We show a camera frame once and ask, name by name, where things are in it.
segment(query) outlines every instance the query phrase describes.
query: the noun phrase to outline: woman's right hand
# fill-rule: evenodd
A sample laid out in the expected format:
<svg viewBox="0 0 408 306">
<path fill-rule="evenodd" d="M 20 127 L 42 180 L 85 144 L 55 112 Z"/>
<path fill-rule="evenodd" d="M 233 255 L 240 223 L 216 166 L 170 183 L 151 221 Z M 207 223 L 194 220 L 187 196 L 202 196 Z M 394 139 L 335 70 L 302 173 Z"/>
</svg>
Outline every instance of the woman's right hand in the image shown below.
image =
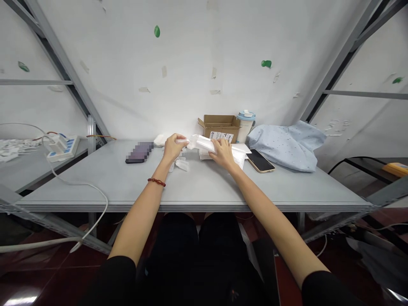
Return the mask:
<svg viewBox="0 0 408 306">
<path fill-rule="evenodd" d="M 234 157 L 232 156 L 232 145 L 228 143 L 226 139 L 212 139 L 211 141 L 214 144 L 217 154 L 211 152 L 209 152 L 209 154 L 218 165 L 222 166 L 227 171 L 231 171 L 235 167 L 239 167 L 235 163 Z"/>
</svg>

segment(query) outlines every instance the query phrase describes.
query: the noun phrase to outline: black pants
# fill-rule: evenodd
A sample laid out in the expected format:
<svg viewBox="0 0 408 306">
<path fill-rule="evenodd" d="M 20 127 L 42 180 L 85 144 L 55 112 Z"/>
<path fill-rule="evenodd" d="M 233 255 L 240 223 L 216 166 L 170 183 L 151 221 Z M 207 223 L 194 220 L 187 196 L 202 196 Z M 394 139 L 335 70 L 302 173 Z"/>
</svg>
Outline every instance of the black pants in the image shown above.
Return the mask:
<svg viewBox="0 0 408 306">
<path fill-rule="evenodd" d="M 197 233 L 183 213 L 164 216 L 146 264 L 149 300 L 214 305 L 266 302 L 233 213 L 213 213 Z"/>
</svg>

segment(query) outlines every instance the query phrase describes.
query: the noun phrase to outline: metal shelving frame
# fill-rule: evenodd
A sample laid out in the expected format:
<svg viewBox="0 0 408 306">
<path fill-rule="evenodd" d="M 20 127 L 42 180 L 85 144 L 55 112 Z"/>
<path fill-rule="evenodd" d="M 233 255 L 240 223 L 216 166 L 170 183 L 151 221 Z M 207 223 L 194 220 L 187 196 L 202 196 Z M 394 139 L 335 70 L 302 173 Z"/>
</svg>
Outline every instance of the metal shelving frame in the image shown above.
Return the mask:
<svg viewBox="0 0 408 306">
<path fill-rule="evenodd" d="M 79 76 L 75 72 L 67 54 L 62 48 L 57 36 L 55 35 L 51 25 L 49 24 L 44 12 L 42 11 L 37 0 L 4 0 L 30 27 L 33 35 L 42 47 L 45 54 L 50 59 L 55 70 L 61 77 L 60 81 L 55 80 L 0 80 L 0 85 L 64 85 L 68 89 L 72 98 L 81 109 L 83 115 L 88 120 L 88 133 L 97 133 L 109 135 L 98 111 L 96 110 L 90 96 L 88 95 L 84 85 L 81 83 Z M 325 102 L 330 94 L 346 95 L 346 96 L 365 96 L 374 98 L 388 99 L 408 99 L 408 94 L 400 93 L 367 93 L 367 92 L 351 92 L 351 91 L 334 91 L 337 80 L 347 68 L 350 61 L 353 59 L 359 47 L 386 21 L 394 16 L 402 7 L 407 4 L 408 0 L 397 0 L 388 9 L 384 10 L 390 0 L 371 0 L 366 10 L 362 14 L 360 20 L 354 30 L 347 39 L 345 45 L 338 54 L 333 65 L 324 77 L 321 85 L 315 95 L 308 104 L 301 120 L 311 122 L 319 108 Z M 88 154 L 95 150 L 95 139 L 88 139 Z M 105 144 L 107 140 L 97 139 L 101 144 Z M 408 177 L 402 178 L 391 185 L 383 188 L 379 192 L 368 197 L 367 200 L 376 207 L 386 206 L 398 199 L 408 195 Z M 82 236 L 83 231 L 69 224 L 68 222 L 55 217 L 48 213 L 33 213 L 14 203 L 20 200 L 22 196 L 14 191 L 0 185 L 0 210 L 16 215 L 26 220 L 38 223 L 48 229 L 58 232 L 64 236 Z M 303 234 L 303 238 L 308 242 L 312 241 L 328 232 L 338 229 L 357 220 L 369 212 L 343 212 L 328 221 L 323 222 L 314 229 Z M 90 214 L 90 220 L 95 219 L 95 215 Z M 105 244 L 96 239 L 93 235 L 89 235 L 84 241 L 85 245 L 108 254 L 111 250 L 111 245 L 115 237 L 112 237 L 109 244 Z"/>
</svg>

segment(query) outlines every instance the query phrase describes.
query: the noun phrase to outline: beaded bracelet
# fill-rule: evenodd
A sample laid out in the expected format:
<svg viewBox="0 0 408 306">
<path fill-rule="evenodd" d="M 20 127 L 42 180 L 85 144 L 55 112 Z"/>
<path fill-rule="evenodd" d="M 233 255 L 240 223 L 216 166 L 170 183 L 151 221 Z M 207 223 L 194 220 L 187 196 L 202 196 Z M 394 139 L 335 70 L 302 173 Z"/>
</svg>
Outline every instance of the beaded bracelet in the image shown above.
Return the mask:
<svg viewBox="0 0 408 306">
<path fill-rule="evenodd" d="M 155 181 L 156 183 L 158 183 L 159 185 L 162 185 L 163 187 L 166 187 L 166 184 L 163 183 L 160 180 L 156 180 L 155 178 L 148 178 L 147 181 Z"/>
</svg>

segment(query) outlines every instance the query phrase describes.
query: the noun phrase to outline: woman's left hand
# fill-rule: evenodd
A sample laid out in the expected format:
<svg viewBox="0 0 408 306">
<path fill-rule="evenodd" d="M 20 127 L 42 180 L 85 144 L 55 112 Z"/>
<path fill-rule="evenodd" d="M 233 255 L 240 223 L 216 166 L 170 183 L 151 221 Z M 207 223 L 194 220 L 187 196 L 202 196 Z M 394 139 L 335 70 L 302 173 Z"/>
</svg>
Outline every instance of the woman's left hand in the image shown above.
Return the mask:
<svg viewBox="0 0 408 306">
<path fill-rule="evenodd" d="M 180 155 L 181 150 L 188 145 L 188 142 L 176 143 L 176 139 L 186 139 L 186 137 L 180 134 L 173 134 L 167 138 L 164 144 L 163 161 L 172 163 Z"/>
</svg>

